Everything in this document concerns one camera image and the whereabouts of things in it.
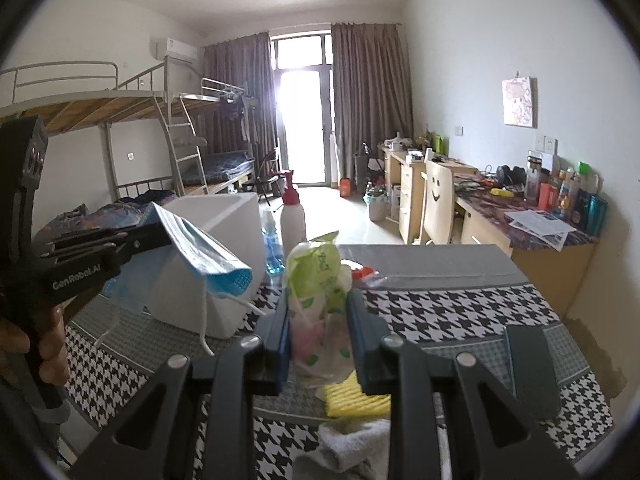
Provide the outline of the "grey towel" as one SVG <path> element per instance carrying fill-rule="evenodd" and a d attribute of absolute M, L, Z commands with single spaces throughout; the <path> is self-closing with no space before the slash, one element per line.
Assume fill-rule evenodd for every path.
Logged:
<path fill-rule="evenodd" d="M 292 479 L 451 479 L 446 431 L 422 453 L 416 475 L 392 464 L 392 421 L 384 417 L 343 417 L 318 428 L 318 446 L 294 458 Z"/>

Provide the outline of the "green white tissue pack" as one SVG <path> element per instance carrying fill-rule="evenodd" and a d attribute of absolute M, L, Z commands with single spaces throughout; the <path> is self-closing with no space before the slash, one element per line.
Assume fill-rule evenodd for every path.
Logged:
<path fill-rule="evenodd" d="M 291 364 L 308 389 L 344 382 L 354 370 L 346 315 L 352 270 L 342 263 L 337 235 L 301 242 L 286 259 Z"/>

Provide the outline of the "yellow foam net sleeve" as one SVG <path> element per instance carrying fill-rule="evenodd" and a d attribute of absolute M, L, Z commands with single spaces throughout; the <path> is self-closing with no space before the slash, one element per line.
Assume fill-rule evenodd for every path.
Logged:
<path fill-rule="evenodd" d="M 329 418 L 383 417 L 390 414 L 390 396 L 365 394 L 356 372 L 352 372 L 344 382 L 323 386 L 322 393 Z"/>

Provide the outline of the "houndstooth tablecloth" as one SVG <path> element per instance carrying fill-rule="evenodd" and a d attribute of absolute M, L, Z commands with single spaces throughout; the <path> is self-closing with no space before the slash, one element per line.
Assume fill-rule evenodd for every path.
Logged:
<path fill-rule="evenodd" d="M 506 326 L 542 328 L 561 400 L 544 431 L 578 476 L 587 472 L 614 428 L 608 402 L 559 315 L 508 258 L 495 248 L 462 246 L 346 246 L 343 254 L 374 268 L 364 301 L 394 334 L 443 358 L 472 353 L 504 384 L 511 380 Z M 75 453 L 85 451 L 164 359 L 201 353 L 194 334 L 103 296 L 70 322 L 67 345 L 72 414 L 62 437 Z"/>

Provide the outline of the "metal bunk bed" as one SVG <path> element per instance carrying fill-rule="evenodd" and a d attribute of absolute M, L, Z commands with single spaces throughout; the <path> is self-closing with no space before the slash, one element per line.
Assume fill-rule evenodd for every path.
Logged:
<path fill-rule="evenodd" d="M 131 75 L 111 61 L 1 72 L 1 119 L 39 116 L 49 139 L 32 228 L 77 206 L 236 190 L 255 167 L 244 88 L 164 58 Z"/>

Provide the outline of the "white spray bottle red top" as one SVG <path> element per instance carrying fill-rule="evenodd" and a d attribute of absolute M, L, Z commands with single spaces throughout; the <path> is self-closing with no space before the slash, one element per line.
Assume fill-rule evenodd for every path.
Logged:
<path fill-rule="evenodd" d="M 300 203 L 297 188 L 293 183 L 293 171 L 286 170 L 285 188 L 282 194 L 283 207 L 280 215 L 280 231 L 285 257 L 300 242 L 306 242 L 306 219 L 303 205 Z"/>

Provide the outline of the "wooden smiley face chair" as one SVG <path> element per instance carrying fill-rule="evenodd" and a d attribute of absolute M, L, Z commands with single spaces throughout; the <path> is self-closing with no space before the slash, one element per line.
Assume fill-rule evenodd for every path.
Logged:
<path fill-rule="evenodd" d="M 454 174 L 437 162 L 426 162 L 422 174 L 423 211 L 420 244 L 446 245 L 454 230 Z"/>

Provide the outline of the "black folding chair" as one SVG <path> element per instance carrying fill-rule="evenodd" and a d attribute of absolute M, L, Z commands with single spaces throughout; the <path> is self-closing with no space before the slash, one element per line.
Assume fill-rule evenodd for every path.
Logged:
<path fill-rule="evenodd" d="M 242 184 L 241 190 L 256 193 L 270 205 L 270 197 L 280 195 L 282 179 L 280 148 L 275 148 L 260 160 L 254 174 Z"/>

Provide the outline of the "small trash bin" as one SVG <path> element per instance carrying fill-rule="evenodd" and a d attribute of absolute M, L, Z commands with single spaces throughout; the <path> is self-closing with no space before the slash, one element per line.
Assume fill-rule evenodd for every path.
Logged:
<path fill-rule="evenodd" d="M 390 198 L 384 185 L 368 186 L 363 195 L 363 201 L 367 206 L 369 220 L 382 222 L 390 213 Z"/>

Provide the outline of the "white air conditioner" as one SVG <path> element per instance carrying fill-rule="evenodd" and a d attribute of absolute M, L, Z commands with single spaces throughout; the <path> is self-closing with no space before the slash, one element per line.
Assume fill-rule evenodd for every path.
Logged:
<path fill-rule="evenodd" d="M 172 38 L 155 41 L 154 58 L 163 61 L 167 57 L 188 63 L 198 62 L 198 48 Z"/>

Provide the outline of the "wooden desk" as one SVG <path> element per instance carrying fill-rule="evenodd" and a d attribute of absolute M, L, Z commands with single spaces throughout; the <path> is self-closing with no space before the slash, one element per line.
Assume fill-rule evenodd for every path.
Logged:
<path fill-rule="evenodd" d="M 378 147 L 384 158 L 385 183 L 399 193 L 399 211 L 393 214 L 402 241 L 410 245 L 427 238 L 422 230 L 425 196 L 424 162 L 407 162 L 405 151 Z M 548 300 L 559 316 L 567 315 L 577 297 L 596 248 L 597 240 L 581 230 L 568 234 L 556 250 L 540 238 L 510 226 L 510 211 L 525 210 L 519 197 L 493 196 L 486 188 L 462 191 L 454 196 L 454 212 L 461 231 L 454 238 L 463 244 L 500 248 Z"/>

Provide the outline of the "printed paper sheets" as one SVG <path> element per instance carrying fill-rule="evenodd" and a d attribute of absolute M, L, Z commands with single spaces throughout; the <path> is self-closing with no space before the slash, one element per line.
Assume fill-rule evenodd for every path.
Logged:
<path fill-rule="evenodd" d="M 507 210 L 504 218 L 510 242 L 522 249 L 546 246 L 562 252 L 567 240 L 577 231 L 548 211 Z"/>

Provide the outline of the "glass balcony door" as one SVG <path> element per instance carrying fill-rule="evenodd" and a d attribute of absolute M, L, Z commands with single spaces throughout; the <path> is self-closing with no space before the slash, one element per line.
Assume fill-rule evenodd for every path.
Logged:
<path fill-rule="evenodd" d="M 332 180 L 332 62 L 326 30 L 271 39 L 282 164 L 300 186 L 328 186 Z"/>

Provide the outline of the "teal bottle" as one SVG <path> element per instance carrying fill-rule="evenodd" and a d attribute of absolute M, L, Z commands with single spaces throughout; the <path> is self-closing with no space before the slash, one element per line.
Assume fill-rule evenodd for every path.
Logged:
<path fill-rule="evenodd" d="M 592 194 L 589 197 L 586 232 L 589 236 L 599 237 L 603 230 L 604 220 L 608 212 L 608 202 Z"/>

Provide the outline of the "right brown curtain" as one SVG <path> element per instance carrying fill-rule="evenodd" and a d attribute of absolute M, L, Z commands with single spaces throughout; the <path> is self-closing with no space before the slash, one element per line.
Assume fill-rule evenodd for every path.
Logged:
<path fill-rule="evenodd" d="M 334 23 L 331 39 L 338 173 L 352 180 L 363 144 L 413 136 L 409 69 L 395 24 Z"/>

